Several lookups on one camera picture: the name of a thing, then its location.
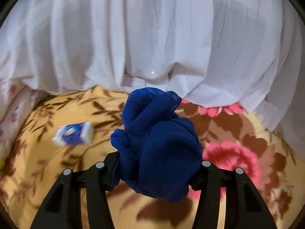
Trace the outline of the blue white medicine box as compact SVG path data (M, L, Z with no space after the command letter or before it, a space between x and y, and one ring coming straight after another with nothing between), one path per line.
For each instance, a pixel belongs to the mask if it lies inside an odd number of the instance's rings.
M91 122L75 123L58 127L52 141L57 146L90 144L94 138Z

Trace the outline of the white sheer floral curtain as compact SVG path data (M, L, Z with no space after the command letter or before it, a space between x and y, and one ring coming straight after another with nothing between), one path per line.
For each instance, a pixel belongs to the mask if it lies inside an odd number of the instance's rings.
M1 27L1 83L239 102L304 155L304 25L289 0L18 0Z

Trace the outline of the folded pink floral quilt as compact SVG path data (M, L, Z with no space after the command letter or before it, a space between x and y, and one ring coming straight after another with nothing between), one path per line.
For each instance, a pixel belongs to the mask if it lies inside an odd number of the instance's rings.
M18 79L1 79L1 160L8 157L20 128L48 93L33 90Z

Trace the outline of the blue cloth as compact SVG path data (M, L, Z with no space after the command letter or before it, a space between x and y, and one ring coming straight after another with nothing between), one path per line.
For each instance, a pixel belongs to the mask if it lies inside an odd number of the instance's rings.
M137 193L170 203L187 196L203 154L193 123L175 112L181 101L173 91L135 90L123 108L124 128L110 136L121 179Z

